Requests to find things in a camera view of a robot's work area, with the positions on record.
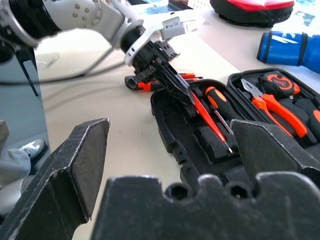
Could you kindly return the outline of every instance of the gray pants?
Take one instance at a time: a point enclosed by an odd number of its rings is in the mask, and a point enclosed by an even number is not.
[[[0,189],[29,175],[30,157],[19,149],[8,149],[9,130],[4,120],[0,120]]]

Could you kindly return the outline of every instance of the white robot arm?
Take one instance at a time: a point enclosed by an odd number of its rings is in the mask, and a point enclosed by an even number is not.
[[[149,41],[157,42],[188,32],[181,19],[169,19],[145,30],[144,21],[125,0],[0,0],[0,63],[16,50],[36,47],[42,39],[72,29],[92,29],[120,49],[127,33],[139,28],[141,36],[126,47],[125,63],[132,65],[137,52]]]

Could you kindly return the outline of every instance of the white sneaker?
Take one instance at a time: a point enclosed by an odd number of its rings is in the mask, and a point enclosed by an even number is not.
[[[21,148],[19,148],[19,150],[25,151],[29,155],[30,160],[32,160],[35,159],[44,150],[45,146],[45,141],[37,139],[33,142],[28,143],[27,145],[22,146]]]

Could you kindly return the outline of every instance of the red screwdriver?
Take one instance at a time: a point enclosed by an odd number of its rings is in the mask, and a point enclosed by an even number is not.
[[[221,133],[221,131],[219,130],[219,128],[217,127],[215,122],[212,120],[211,116],[209,115],[209,113],[207,112],[205,107],[202,105],[202,103],[199,101],[199,99],[197,98],[197,96],[194,93],[192,93],[192,95],[194,98],[194,107],[195,107],[196,111],[198,112],[198,114],[201,115],[203,120],[206,122],[206,124],[208,124],[208,126],[212,129],[212,131],[217,135],[217,137],[220,139],[220,141],[226,145],[229,152],[233,153],[230,146],[227,144],[227,140],[226,140],[225,136]]]

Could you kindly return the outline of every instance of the blue water bottle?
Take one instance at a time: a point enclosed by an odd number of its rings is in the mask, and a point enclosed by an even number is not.
[[[256,58],[266,64],[305,66],[320,74],[320,35],[265,32]]]

